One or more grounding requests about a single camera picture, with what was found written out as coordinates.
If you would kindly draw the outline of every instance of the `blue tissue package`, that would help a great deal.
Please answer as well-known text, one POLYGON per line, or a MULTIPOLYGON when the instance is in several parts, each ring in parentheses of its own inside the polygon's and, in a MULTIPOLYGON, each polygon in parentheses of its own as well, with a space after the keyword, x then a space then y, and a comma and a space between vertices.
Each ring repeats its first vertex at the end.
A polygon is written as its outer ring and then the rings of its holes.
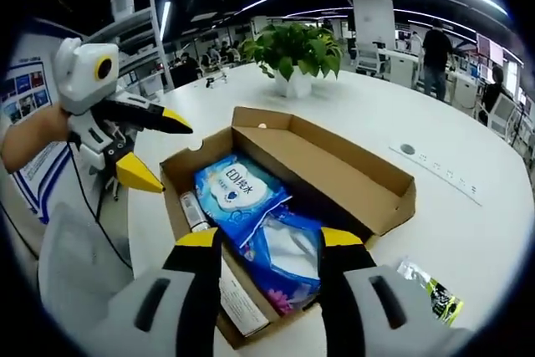
POLYGON ((319 291, 321 222, 279 206, 239 252, 254 283, 280 314, 306 305, 319 291))
POLYGON ((290 199, 282 183, 245 156, 229 155, 195 174, 202 210, 242 247, 266 213, 290 199))

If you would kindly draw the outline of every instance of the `potted plant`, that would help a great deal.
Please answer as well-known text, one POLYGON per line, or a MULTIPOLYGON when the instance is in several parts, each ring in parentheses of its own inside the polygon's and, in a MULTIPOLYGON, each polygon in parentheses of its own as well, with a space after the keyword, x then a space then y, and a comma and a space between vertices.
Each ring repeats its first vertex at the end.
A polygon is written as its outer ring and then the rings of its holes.
POLYGON ((342 50, 326 28, 299 23, 268 25, 255 41, 241 45, 247 60, 254 60, 269 78, 275 79, 280 94, 302 98, 312 91, 312 77, 333 71, 338 78, 342 50))

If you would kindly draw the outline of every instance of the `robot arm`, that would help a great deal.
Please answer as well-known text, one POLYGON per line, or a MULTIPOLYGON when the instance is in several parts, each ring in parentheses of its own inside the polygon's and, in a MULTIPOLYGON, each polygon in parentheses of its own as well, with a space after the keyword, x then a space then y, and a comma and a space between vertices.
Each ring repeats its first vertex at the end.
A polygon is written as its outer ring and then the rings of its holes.
POLYGON ((163 185, 132 152, 133 142, 114 138, 104 122, 165 133, 190 134, 193 130, 171 110, 118 90, 117 45, 82 45, 79 38, 67 38, 54 58, 53 73, 62 108, 71 114, 71 140, 82 157, 99 171, 111 171, 124 186, 162 192, 163 185))

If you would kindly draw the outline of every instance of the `poster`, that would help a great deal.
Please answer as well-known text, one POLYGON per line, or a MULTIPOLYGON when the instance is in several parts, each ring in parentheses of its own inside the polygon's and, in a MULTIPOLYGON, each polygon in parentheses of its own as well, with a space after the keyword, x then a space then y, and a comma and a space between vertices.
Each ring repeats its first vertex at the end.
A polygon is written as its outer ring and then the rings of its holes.
MULTIPOLYGON (((41 57, 20 60, 9 68, 0 91, 0 101, 2 113, 15 125, 51 105, 41 57)), ((45 224, 49 221, 48 199, 59 174, 69 161, 67 147, 64 142, 49 144, 23 169, 12 175, 28 207, 45 224)))

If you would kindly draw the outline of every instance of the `round white table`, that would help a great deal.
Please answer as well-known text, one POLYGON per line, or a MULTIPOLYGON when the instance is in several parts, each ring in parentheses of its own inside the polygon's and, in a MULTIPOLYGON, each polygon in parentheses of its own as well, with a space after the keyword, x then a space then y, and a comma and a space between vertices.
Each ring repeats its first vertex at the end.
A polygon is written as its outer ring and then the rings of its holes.
MULTIPOLYGON (((175 89, 161 103, 184 116, 194 135, 146 130, 135 153, 157 174, 165 158, 229 126, 238 105, 321 125, 415 178, 416 214, 379 239, 371 249, 375 262, 397 268, 407 256, 465 302, 455 326, 484 324, 516 277, 532 234, 532 190, 520 156, 449 105, 379 79, 342 71, 338 80, 315 79, 305 99, 281 98, 274 88, 274 80, 248 64, 230 70, 227 84, 207 89, 201 79, 175 89), (470 177, 481 205, 391 149, 403 143, 470 177)), ((175 243, 163 196, 130 190, 128 228, 135 276, 160 268, 175 243)))

